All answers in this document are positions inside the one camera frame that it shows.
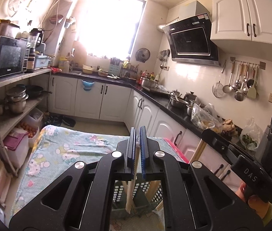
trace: metal shelf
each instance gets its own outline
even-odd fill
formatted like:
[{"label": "metal shelf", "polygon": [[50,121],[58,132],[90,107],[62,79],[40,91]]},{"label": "metal shelf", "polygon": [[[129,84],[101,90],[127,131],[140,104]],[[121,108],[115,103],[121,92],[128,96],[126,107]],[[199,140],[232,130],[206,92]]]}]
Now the metal shelf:
[{"label": "metal shelf", "polygon": [[44,73],[51,72],[51,69],[39,69],[34,71],[33,73],[21,73],[21,74],[14,74],[14,75],[9,75],[9,76],[4,76],[0,78],[0,88],[3,86],[6,86],[8,84],[11,84],[13,82],[17,82],[23,79],[27,79],[29,77],[33,77],[36,75],[41,75]]},{"label": "metal shelf", "polygon": [[25,110],[19,115],[14,115],[10,111],[5,111],[5,113],[0,116],[0,139],[3,140],[10,131],[48,95],[48,93],[43,93],[42,96],[38,98],[27,99]]}]

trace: window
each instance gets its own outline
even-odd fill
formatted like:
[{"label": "window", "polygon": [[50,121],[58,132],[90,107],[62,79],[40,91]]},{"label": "window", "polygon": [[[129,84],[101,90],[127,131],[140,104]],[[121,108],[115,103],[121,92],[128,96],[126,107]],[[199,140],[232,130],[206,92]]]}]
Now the window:
[{"label": "window", "polygon": [[95,56],[125,59],[132,52],[143,0],[93,0],[79,41]]}]

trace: red cloth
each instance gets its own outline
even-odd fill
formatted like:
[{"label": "red cloth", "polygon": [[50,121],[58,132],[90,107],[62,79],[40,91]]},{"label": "red cloth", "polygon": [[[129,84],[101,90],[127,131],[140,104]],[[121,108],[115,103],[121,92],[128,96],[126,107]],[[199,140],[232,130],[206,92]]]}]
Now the red cloth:
[{"label": "red cloth", "polygon": [[169,139],[164,138],[164,140],[172,147],[172,149],[177,153],[177,155],[186,163],[189,163],[189,160],[184,156],[184,154],[179,150]]}]

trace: black countertop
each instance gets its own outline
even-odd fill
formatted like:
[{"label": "black countertop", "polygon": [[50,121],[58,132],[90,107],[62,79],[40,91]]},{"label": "black countertop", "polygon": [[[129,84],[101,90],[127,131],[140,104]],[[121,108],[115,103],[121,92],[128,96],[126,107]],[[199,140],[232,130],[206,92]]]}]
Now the black countertop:
[{"label": "black countertop", "polygon": [[160,97],[158,95],[149,93],[144,90],[139,84],[130,84],[124,80],[111,79],[107,77],[101,77],[98,75],[89,75],[89,74],[73,74],[73,73],[56,73],[53,75],[71,77],[77,79],[84,79],[87,82],[103,82],[107,84],[114,84],[118,86],[128,87],[134,89],[136,92],[140,93],[142,96],[150,100],[153,104],[159,107],[162,111],[164,111],[167,115],[169,115],[176,122],[181,124],[184,128],[190,130],[199,138],[201,138],[202,129],[196,127],[191,121],[190,116],[187,115],[186,110],[178,109],[173,107],[170,104],[169,98]]}]

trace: tile floor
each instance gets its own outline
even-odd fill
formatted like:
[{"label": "tile floor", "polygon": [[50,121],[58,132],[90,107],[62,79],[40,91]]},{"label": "tile floor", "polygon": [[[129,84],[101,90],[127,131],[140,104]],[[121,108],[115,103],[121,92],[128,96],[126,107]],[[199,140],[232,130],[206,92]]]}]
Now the tile floor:
[{"label": "tile floor", "polygon": [[[81,132],[87,132],[87,133],[94,133],[94,134],[103,134],[103,135],[114,135],[114,136],[129,136],[129,131],[127,130],[125,125],[113,125],[113,124],[107,124],[107,123],[92,123],[92,122],[82,122],[82,121],[76,121],[76,125],[71,128],[64,124],[61,125],[62,127],[81,131]],[[30,156],[30,152],[28,153],[24,164],[28,163]],[[6,224],[8,223],[10,219],[10,211],[16,196],[16,192],[18,189],[18,186],[21,182],[21,179],[23,177],[23,174],[25,173],[26,166],[22,166],[19,170],[18,174],[19,176],[13,177],[11,180],[11,185],[8,191],[8,195],[6,198],[6,208],[5,208],[5,215],[6,215]]]}]

